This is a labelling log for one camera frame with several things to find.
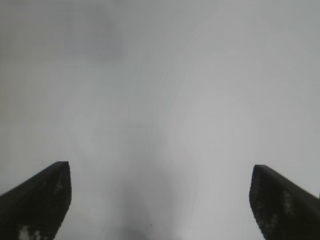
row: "white speck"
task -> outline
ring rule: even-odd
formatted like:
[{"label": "white speck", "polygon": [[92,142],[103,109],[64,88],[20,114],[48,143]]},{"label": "white speck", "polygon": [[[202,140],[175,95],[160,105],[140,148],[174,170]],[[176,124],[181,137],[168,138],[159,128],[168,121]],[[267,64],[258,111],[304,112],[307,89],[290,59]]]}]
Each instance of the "white speck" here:
[{"label": "white speck", "polygon": [[294,206],[293,206],[293,199],[289,192],[283,191],[283,205],[284,205],[284,212],[286,214],[294,215]]},{"label": "white speck", "polygon": [[35,238],[33,238],[34,240],[40,240],[40,239],[41,239],[41,236],[40,236],[40,232],[39,232],[39,231],[36,231],[36,232],[34,233],[34,236],[35,236]]},{"label": "white speck", "polygon": [[35,231],[34,235],[30,235],[28,231],[29,226],[23,226],[19,232],[19,239],[18,240],[41,240],[40,231]]},{"label": "white speck", "polygon": [[272,228],[274,228],[277,223],[278,223],[278,215],[277,215],[277,214],[274,214],[273,217],[272,217],[272,219],[271,219]]},{"label": "white speck", "polygon": [[29,226],[23,226],[19,232],[19,240],[31,240],[28,232]]},{"label": "white speck", "polygon": [[59,181],[58,181],[57,185],[55,186],[55,190],[54,190],[54,193],[55,193],[55,194],[56,194],[57,192],[59,192],[59,191],[63,188],[63,186],[62,186],[62,184],[61,184],[61,180],[62,180],[62,174],[60,174],[60,176],[59,176]]}]

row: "dark metal bar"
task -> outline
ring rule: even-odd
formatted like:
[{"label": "dark metal bar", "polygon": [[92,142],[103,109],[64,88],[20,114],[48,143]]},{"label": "dark metal bar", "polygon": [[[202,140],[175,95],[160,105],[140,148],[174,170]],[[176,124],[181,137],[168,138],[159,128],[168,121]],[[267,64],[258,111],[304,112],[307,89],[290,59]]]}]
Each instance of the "dark metal bar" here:
[{"label": "dark metal bar", "polygon": [[266,240],[320,240],[320,200],[270,167],[254,166],[249,202]]},{"label": "dark metal bar", "polygon": [[0,196],[1,240],[53,240],[71,204],[67,161],[48,166]]}]

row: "gray surface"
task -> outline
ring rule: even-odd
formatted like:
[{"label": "gray surface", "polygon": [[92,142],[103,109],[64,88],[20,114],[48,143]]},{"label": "gray surface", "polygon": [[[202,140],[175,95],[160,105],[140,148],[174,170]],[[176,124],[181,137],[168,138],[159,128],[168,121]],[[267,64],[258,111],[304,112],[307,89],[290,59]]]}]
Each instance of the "gray surface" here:
[{"label": "gray surface", "polygon": [[319,194],[319,1],[0,4],[0,191],[69,161],[57,240],[262,239],[254,164]]}]

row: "white background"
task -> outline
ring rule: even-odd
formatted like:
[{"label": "white background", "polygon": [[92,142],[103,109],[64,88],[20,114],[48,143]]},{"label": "white background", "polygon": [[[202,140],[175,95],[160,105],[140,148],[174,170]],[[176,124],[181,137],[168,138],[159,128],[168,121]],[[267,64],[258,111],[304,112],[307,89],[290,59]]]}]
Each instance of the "white background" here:
[{"label": "white background", "polygon": [[57,240],[262,240],[254,164],[319,196],[319,0],[0,3],[0,191],[69,161]]}]

